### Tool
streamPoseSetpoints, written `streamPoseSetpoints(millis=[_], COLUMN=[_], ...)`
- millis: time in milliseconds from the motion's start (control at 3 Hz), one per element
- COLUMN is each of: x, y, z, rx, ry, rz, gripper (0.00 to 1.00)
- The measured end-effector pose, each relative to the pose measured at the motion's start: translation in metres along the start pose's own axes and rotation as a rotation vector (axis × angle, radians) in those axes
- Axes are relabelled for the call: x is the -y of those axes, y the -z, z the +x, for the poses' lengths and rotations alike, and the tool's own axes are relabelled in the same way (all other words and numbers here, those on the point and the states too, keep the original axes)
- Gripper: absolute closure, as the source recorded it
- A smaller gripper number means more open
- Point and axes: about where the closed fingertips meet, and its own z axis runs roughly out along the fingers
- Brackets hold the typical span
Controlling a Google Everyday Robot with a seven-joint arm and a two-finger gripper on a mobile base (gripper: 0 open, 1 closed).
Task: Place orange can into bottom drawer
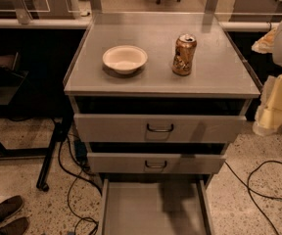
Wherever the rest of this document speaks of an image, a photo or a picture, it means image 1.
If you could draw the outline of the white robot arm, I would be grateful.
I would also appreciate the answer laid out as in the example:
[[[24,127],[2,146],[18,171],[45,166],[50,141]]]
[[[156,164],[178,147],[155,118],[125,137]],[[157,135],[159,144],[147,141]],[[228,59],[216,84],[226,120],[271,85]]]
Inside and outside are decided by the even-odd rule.
[[[252,46],[261,54],[272,54],[272,61],[282,68],[282,21]],[[282,73],[277,77],[269,76],[264,83],[260,105],[258,106],[253,132],[260,136],[275,133],[282,125]]]

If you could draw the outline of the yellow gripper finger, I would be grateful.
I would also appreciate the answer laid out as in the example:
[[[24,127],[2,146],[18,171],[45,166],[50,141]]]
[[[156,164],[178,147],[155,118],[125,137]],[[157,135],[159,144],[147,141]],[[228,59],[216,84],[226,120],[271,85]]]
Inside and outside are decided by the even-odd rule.
[[[273,28],[253,44],[252,50],[260,54],[271,53],[274,47],[275,33],[276,28]]]
[[[269,76],[263,85],[253,132],[259,136],[275,133],[282,125],[282,74]]]

